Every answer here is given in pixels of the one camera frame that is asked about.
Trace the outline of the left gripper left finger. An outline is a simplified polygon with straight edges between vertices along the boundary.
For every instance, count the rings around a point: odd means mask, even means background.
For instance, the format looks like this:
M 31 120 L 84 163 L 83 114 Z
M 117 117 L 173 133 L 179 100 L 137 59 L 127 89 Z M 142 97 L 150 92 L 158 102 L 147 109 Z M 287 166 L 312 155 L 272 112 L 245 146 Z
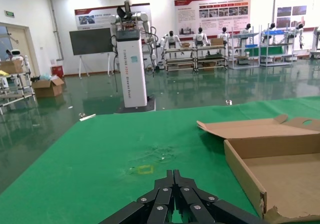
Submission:
M 116 211 L 101 223 L 172 223 L 174 204 L 174 175 L 166 171 L 165 178 L 157 179 L 154 188 Z

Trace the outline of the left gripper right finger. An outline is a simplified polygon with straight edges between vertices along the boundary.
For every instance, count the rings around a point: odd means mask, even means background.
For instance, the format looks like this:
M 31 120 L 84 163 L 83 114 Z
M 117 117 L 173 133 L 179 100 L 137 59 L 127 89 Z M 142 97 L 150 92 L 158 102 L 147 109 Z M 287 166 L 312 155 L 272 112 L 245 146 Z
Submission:
M 263 219 L 197 187 L 173 171 L 176 208 L 186 223 L 266 223 Z

